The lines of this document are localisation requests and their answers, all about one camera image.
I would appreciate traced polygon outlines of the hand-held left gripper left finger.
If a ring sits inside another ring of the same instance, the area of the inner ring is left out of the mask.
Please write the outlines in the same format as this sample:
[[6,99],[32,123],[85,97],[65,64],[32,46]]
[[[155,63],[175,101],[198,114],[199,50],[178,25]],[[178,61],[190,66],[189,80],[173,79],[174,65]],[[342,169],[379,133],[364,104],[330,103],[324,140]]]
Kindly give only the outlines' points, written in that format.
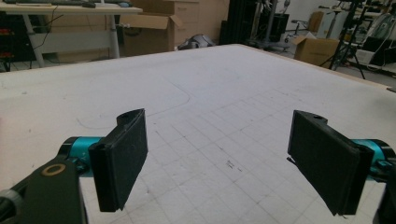
[[147,158],[145,109],[117,117],[117,126],[89,147],[101,212],[122,210]]

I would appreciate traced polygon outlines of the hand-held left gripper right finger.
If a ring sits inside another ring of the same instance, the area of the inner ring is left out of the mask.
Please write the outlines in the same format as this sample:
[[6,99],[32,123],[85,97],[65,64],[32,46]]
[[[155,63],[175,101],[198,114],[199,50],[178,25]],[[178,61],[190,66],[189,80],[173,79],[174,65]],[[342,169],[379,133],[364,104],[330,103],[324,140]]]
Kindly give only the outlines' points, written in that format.
[[288,154],[333,215],[357,212],[372,149],[343,136],[325,118],[295,110]]

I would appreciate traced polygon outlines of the small open cardboard box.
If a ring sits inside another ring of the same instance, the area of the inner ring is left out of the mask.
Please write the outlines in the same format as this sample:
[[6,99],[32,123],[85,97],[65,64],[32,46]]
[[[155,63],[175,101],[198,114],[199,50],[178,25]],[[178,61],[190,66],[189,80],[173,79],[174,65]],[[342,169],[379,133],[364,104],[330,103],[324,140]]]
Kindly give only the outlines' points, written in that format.
[[298,36],[292,43],[296,46],[294,53],[295,60],[328,68],[339,41]]

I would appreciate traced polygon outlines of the black tripod stand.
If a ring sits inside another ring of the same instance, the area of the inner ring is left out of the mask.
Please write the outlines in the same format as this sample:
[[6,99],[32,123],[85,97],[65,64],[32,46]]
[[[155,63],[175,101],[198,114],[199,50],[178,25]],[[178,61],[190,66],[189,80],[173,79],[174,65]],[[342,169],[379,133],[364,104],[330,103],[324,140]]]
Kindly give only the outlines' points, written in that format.
[[355,59],[355,63],[358,65],[358,70],[361,72],[361,77],[365,78],[361,70],[359,60],[357,59],[356,53],[353,51],[353,44],[356,40],[356,33],[359,26],[362,24],[365,18],[365,12],[367,8],[366,2],[371,0],[340,0],[341,2],[349,3],[349,11],[346,16],[346,21],[343,25],[341,34],[339,36],[339,43],[336,47],[335,53],[328,58],[322,65],[329,63],[328,68],[336,71],[337,68],[347,61],[347,56],[352,55]]

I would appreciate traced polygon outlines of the large open cardboard box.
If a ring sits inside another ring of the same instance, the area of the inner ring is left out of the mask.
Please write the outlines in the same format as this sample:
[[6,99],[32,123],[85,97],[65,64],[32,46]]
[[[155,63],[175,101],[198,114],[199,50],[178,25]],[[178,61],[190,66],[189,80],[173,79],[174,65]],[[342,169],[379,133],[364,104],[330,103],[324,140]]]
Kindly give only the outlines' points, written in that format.
[[173,51],[175,30],[183,25],[176,15],[138,14],[120,17],[126,56]]

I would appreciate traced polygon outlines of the white gridded mat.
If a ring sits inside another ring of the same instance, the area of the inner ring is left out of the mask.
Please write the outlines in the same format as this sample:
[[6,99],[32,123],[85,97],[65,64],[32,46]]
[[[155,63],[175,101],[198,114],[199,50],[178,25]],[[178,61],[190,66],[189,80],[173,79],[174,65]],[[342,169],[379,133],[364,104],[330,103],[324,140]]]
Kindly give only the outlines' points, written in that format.
[[396,79],[327,70],[241,45],[0,74],[0,190],[52,159],[71,136],[104,136],[119,114],[146,112],[148,158],[125,208],[91,224],[371,224],[383,186],[335,217],[288,161],[294,110],[349,138],[396,148]]

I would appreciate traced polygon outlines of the grey rounded device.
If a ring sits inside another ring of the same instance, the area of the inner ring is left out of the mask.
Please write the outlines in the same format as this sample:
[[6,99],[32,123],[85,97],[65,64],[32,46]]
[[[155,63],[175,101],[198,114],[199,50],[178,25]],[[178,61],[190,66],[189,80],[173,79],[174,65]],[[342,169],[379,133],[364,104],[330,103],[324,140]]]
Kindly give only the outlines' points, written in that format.
[[177,47],[177,49],[199,49],[214,46],[215,43],[207,35],[198,34],[186,39],[182,44]]

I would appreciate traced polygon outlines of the black rolling stand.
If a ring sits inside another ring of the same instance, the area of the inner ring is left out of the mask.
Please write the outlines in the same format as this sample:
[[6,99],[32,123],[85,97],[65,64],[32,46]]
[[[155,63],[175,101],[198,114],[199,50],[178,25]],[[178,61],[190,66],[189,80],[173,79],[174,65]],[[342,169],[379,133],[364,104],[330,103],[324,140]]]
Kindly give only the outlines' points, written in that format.
[[287,43],[281,41],[288,17],[285,13],[276,15],[278,0],[255,0],[255,12],[247,44],[264,50],[286,50]]

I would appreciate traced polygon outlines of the white-legged desk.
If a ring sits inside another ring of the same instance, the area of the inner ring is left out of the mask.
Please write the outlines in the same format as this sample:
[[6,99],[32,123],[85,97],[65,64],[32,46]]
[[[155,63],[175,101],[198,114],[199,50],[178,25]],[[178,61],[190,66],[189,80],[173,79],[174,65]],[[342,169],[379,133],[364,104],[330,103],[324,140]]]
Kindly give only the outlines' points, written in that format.
[[[0,1],[0,11],[8,15],[22,15],[35,59],[40,67],[44,67],[43,55],[47,53],[110,49],[110,55],[118,59],[120,50],[115,16],[137,15],[143,9],[138,7],[120,7],[105,2],[97,4],[95,8],[88,8],[83,6],[7,4]],[[38,34],[33,29],[29,18],[30,15],[108,16],[110,24],[109,28],[104,31]]]

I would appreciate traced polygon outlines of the cardboard boxes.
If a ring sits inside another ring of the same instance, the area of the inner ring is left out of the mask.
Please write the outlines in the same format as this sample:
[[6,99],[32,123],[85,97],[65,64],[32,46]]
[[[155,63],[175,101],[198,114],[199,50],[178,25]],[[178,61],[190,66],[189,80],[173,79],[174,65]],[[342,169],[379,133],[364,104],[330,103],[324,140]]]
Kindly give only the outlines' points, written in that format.
[[207,35],[219,42],[221,22],[226,21],[230,0],[131,0],[145,13],[175,15],[181,20],[174,28],[174,44],[193,35]]

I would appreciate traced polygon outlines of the black curtain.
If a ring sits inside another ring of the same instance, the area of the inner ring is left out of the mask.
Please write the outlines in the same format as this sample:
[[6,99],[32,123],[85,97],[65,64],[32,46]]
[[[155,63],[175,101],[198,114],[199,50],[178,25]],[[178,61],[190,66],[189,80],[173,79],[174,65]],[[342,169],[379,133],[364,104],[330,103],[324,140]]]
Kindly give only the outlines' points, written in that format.
[[257,0],[229,0],[228,17],[221,22],[219,43],[245,44],[250,38]]

